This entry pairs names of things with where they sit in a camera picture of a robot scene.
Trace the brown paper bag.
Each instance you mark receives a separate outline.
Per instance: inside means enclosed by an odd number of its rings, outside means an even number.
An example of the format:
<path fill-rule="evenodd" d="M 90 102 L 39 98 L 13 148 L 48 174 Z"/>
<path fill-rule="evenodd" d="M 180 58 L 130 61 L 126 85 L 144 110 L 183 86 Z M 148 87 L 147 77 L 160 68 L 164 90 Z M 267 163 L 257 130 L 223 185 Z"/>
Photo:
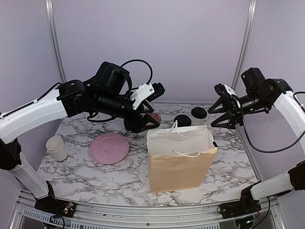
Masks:
<path fill-rule="evenodd" d="M 152 129 L 147 133 L 150 192 L 197 188 L 204 180 L 218 148 L 206 125 Z"/>

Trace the white paper coffee cup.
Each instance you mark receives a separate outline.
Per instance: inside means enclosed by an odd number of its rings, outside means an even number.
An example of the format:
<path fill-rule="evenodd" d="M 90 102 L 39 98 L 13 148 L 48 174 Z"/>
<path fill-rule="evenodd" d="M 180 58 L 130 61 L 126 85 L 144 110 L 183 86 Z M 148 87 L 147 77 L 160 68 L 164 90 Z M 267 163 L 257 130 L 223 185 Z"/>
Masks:
<path fill-rule="evenodd" d="M 205 123 L 205 118 L 196 118 L 196 117 L 192 116 L 191 120 L 192 120 L 193 126 L 204 125 L 204 123 Z"/>

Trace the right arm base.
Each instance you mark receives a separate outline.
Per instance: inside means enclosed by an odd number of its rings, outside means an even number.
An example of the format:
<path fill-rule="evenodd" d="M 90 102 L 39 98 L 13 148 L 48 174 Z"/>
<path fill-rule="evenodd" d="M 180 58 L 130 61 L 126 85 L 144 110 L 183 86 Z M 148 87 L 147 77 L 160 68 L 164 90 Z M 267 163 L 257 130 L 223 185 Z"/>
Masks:
<path fill-rule="evenodd" d="M 238 201 L 220 204 L 216 211 L 222 215 L 223 219 L 259 212 L 262 208 L 259 201 L 252 197 L 251 188 L 253 186 L 243 189 Z"/>

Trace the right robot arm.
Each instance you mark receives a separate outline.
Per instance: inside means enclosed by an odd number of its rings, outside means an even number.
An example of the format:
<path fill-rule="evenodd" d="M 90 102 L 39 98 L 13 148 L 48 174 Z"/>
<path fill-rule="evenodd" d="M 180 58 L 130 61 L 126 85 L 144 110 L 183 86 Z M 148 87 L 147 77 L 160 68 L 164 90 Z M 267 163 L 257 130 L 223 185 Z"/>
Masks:
<path fill-rule="evenodd" d="M 270 189 L 285 211 L 303 210 L 305 190 L 296 190 L 289 170 L 305 159 L 305 96 L 302 76 L 253 64 L 236 78 L 236 86 L 214 78 L 207 112 L 212 128 L 235 130 L 258 183 Z"/>

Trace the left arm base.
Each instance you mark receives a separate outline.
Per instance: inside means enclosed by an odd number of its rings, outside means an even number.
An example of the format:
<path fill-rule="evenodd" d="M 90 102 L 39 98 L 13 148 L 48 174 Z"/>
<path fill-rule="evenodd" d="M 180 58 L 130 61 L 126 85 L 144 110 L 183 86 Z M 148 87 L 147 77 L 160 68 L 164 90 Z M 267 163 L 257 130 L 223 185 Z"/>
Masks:
<path fill-rule="evenodd" d="M 48 187 L 48 194 L 46 197 L 37 199 L 35 198 L 35 208 L 48 213 L 57 214 L 72 218 L 75 213 L 76 203 L 67 200 L 57 199 L 54 190 L 49 181 L 46 181 Z"/>

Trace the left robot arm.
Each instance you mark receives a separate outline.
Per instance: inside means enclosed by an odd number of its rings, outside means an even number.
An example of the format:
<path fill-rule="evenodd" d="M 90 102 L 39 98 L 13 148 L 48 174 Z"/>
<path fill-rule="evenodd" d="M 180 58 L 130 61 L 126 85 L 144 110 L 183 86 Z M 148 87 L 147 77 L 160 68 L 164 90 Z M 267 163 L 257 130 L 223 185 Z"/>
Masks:
<path fill-rule="evenodd" d="M 87 112 L 95 122 L 97 114 L 120 118 L 125 130 L 140 133 L 159 126 L 151 117 L 150 102 L 163 95 L 161 83 L 133 87 L 130 73 L 123 65 L 103 62 L 86 81 L 56 83 L 39 98 L 0 116 L 0 167 L 12 173 L 49 212 L 63 205 L 52 185 L 43 180 L 21 153 L 18 137 L 46 123 Z"/>

